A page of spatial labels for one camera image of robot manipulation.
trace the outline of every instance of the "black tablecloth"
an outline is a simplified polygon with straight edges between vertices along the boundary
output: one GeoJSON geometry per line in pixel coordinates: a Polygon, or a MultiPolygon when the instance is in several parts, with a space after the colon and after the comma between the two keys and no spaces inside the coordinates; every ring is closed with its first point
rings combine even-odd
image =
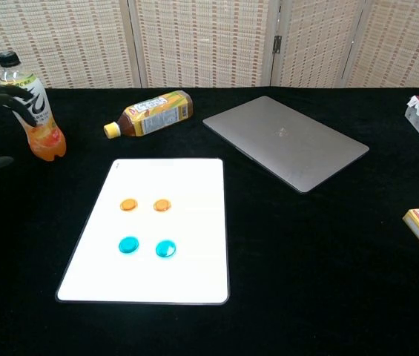
{"type": "Polygon", "coordinates": [[[169,89],[49,90],[67,154],[35,158],[0,110],[0,355],[419,355],[419,89],[187,89],[194,117],[142,138],[102,126],[169,89]],[[268,95],[370,147],[301,195],[201,123],[268,95]],[[231,296],[223,306],[54,299],[117,158],[220,157],[231,296]]]}

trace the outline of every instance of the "silver laptop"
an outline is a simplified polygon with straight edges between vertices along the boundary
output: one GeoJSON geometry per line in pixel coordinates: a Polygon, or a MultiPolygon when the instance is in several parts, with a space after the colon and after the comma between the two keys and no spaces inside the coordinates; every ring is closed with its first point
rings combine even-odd
{"type": "Polygon", "coordinates": [[[203,122],[301,193],[310,191],[369,150],[268,96],[203,122]]]}

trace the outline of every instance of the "blue magnet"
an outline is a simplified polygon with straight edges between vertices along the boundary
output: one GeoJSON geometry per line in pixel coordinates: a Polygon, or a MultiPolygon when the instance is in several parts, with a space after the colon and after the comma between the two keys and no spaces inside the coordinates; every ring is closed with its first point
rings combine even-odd
{"type": "Polygon", "coordinates": [[[164,240],[156,245],[156,254],[160,257],[171,257],[176,252],[176,243],[164,240]]]}
{"type": "Polygon", "coordinates": [[[119,250],[123,254],[131,254],[138,249],[138,239],[133,236],[128,236],[125,239],[122,239],[119,244],[119,250]]]}

